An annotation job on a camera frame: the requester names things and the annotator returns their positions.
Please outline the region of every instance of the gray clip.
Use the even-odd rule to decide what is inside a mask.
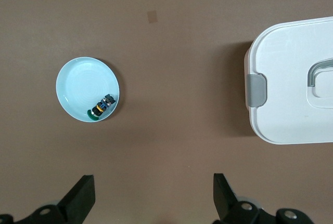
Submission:
[[[259,107],[267,100],[266,78],[261,74],[247,75],[247,99],[249,107]]]

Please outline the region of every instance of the small stain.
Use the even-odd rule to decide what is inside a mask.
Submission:
[[[157,13],[156,10],[147,12],[148,22],[155,23],[157,22]]]

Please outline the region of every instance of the container handle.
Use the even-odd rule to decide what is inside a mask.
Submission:
[[[324,61],[315,63],[313,66],[311,66],[311,68],[309,69],[309,72],[308,72],[308,87],[315,87],[314,75],[318,69],[325,69],[325,68],[329,68],[329,67],[333,67],[333,59],[324,60]]]

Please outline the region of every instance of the green object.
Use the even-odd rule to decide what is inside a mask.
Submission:
[[[97,121],[97,120],[98,120],[98,117],[92,115],[91,110],[88,110],[88,111],[87,111],[87,114],[88,114],[88,116],[89,116],[92,120],[94,120],[94,121]]]

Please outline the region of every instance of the metal screw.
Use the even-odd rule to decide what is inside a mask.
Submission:
[[[242,203],[241,207],[242,207],[244,210],[252,210],[252,206],[251,206],[251,204],[249,204],[249,203],[247,203],[247,202]]]
[[[46,215],[46,214],[48,214],[50,212],[51,212],[51,209],[46,208],[46,209],[43,209],[42,211],[40,211],[40,215]]]
[[[285,216],[288,217],[289,219],[297,219],[297,215],[289,210],[285,211]]]

